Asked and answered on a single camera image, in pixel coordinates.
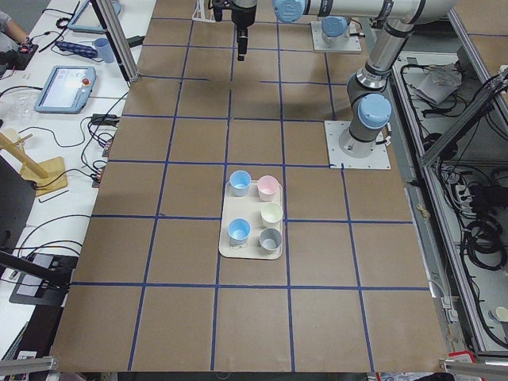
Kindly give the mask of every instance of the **pink cup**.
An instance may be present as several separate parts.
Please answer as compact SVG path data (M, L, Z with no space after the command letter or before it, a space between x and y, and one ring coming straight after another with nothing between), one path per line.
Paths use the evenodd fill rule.
M257 182L257 190L263 201L271 201L279 190L279 181L273 176L263 176Z

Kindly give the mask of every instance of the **cup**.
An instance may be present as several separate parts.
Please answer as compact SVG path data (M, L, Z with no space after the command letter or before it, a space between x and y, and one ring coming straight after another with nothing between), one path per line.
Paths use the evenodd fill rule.
M98 38L95 40L94 48L97 50L98 57L102 58L107 64L111 64L114 61L113 49L107 38Z
M231 245L244 244L250 232L251 226L248 221L243 218L232 220L228 226L229 242Z
M276 202L269 202L261 208L261 219L267 228L275 228L283 219L283 208Z
M257 190L263 201L271 201L279 190L279 181L273 176L263 176L257 182Z
M277 229L267 228L260 234L260 245L267 254L279 250L283 244L283 235Z
M235 171L229 177L229 184L235 196L245 196L251 185L251 176L246 171Z

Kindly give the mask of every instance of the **person's arm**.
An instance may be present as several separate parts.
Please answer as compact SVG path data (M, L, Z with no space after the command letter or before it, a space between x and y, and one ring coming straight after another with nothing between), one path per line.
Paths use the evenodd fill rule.
M17 42L25 42L29 34L15 20L10 20L6 25L6 35Z

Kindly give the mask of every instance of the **white desk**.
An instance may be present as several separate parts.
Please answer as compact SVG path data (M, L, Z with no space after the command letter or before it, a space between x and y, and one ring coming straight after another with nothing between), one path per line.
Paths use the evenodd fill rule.
M71 12L75 8L76 2L68 0L52 0L49 8L64 10ZM127 37L143 36L146 34L148 23L152 15L155 0L121 0L122 11L119 15L122 28ZM56 28L56 20L65 16L62 13L47 11L43 13L37 22L31 36L42 34L48 30L60 31ZM67 31L65 40L70 42L82 43L82 41L92 41L99 38L98 34L74 33ZM35 43L44 47L49 41L56 37L55 33L48 36L38 37ZM133 48L133 56L137 61L140 55L141 46ZM36 90L18 90L8 93L0 98L0 115L4 120L4 125L0 132L6 129L15 129L21 131L31 125L51 129L61 144L70 145L78 143L83 136L79 130L80 121L92 114L103 114L118 100L127 90L127 84L121 76L120 69L116 63L95 63L92 60L82 58L80 56L61 56L47 49L44 52L37 52L30 62L27 70L16 71L10 78L0 81L0 90L8 87L26 85L42 87L48 77L50 71L55 65L80 66L87 65L95 67L97 71L97 82L92 91L91 97L87 105L80 114L39 114L32 112L31 117L18 117L15 105L19 104L21 96L28 96L28 102L32 104L39 94ZM112 110L112 114L121 115L125 101L120 101ZM66 165L66 169L79 168L89 173L87 168L83 168L80 156L85 144L90 139L90 135L86 128L86 140L80 146L74 148L60 148L53 140L52 134L47 131L30 129L23 133L25 136L29 133L33 137L25 142L25 151L35 161L51 159L55 156L62 156ZM7 152L2 151L10 164L19 171L21 164L17 162ZM89 162L101 159L102 149L94 141L87 149L87 159ZM41 201L50 199L56 194L60 194L55 198L51 198L47 202L36 200L33 204L32 212L27 221L27 227L21 235L20 243L25 237L33 231L35 227L51 220L68 214L85 214L90 215L94 206L97 190L92 188L91 179L78 172L68 174L69 186L65 190L56 191L54 194L48 194L40 198ZM83 238L87 231L88 218L70 217L63 220L55 221L51 224L38 229L30 238L25 246L37 246L49 241L55 240L74 240L83 242ZM68 255L68 250L51 249L51 253ZM3 279L8 279L11 270L6 270ZM9 296L14 285L10 283L0 282L0 326L2 332L0 334L0 357L6 352L13 342L19 331L30 319L33 312L33 306L15 305L9 303Z
M72 12L75 4L76 2L69 2L68 0L52 0L48 8ZM146 34L154 5L155 0L121 0L122 8L118 18L127 38ZM63 16L66 15L54 11L44 12L30 33L30 36L36 36L49 30L60 32L60 29L56 28L56 21ZM76 33L71 30L66 31L63 36L67 42L86 45L91 45L95 39L104 37L100 34ZM43 48L55 37L55 33L50 33L47 36L37 37L34 43ZM141 46L132 48L131 52L134 60L137 62ZM116 62L98 63L77 55L62 56L52 52L50 48L43 52L36 52L26 70L17 71L12 77L0 81L0 89L15 85L42 87L49 73L56 65L94 67L97 72L97 82L92 91L92 97L120 98L129 89Z
M6 100L9 99L7 95L5 97L6 99L3 97L0 99L0 114L2 114L8 106ZM56 134L57 139L59 139L61 144L77 143L82 140L82 135L79 131L79 121L83 117L93 113L105 113L115 102L116 101L114 99L91 98L82 113L78 115L36 114L33 119L33 125L51 129ZM111 113L120 115L124 103L124 101L119 102L119 104L113 108ZM16 120L5 120L4 126L0 132L5 131L6 129L21 130L26 127L26 125L20 125L20 123ZM90 172L86 168L82 168L83 164L80 160L81 152L90 138L88 131L86 131L86 141L80 146L74 148L58 147L55 144L51 133L47 131L31 129L26 133L23 133L23 136L28 133L32 133L33 137L26 141L25 150L35 161L51 159L54 156L62 156L66 169L80 168L86 173ZM92 142L87 149L87 159L92 162L93 160L101 159L101 155L102 149L98 146L98 144ZM13 167L19 170L21 165L12 158L12 156L3 151L2 156L6 158ZM68 214L91 214L95 198L97 197L97 189L91 187L91 179L85 175L79 174L78 172L71 172L68 174L67 180L69 182L69 186L67 188L42 196L40 197L40 200L44 201L54 195L61 195L51 198L46 202L40 202L39 199L36 199L33 203L32 212L27 221L27 227L21 235L19 241L20 243L38 225L55 217ZM60 221L55 221L38 229L29 238L25 246L32 247L56 240L74 240L83 242L87 226L88 219L84 217L70 217ZM69 255L69 251L65 249L52 248L46 252L58 255ZM6 270L2 278L8 279L11 272L11 270ZM17 333L30 319L30 315L33 312L33 306L21 306L8 302L13 287L13 284L0 282L0 326L2 327L2 334L0 335L0 356L3 356Z

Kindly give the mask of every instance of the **blue object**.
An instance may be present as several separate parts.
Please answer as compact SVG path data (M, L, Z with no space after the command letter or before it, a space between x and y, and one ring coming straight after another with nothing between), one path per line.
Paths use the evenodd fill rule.
M120 13L121 5L119 0L111 0L111 5L116 14ZM103 34L97 16L95 15L94 7L90 4L90 0L86 0L83 5L75 13L74 17L67 24L67 28L75 32L83 33L97 33Z
M91 46L75 44L73 42L66 41L56 41L55 46L62 52L71 52L81 57L97 58L98 56L97 50L95 50Z
M277 20L295 22L303 16L306 0L271 0L271 4Z
M93 67L55 66L36 101L34 110L39 113L79 113L87 104L95 78Z
M321 29L328 37L339 37L348 30L348 21L340 16L327 16L321 21Z
M235 171L229 177L229 184L235 196L245 196L251 185L251 176L246 171Z
M363 97L358 106L358 117L368 129L381 129L390 120L391 104L381 94Z
M244 244L250 232L251 226L243 218L237 218L229 223L228 234L231 244Z
M94 41L94 46L97 49L99 58L102 58L107 64L114 62L113 49L107 38L98 38Z

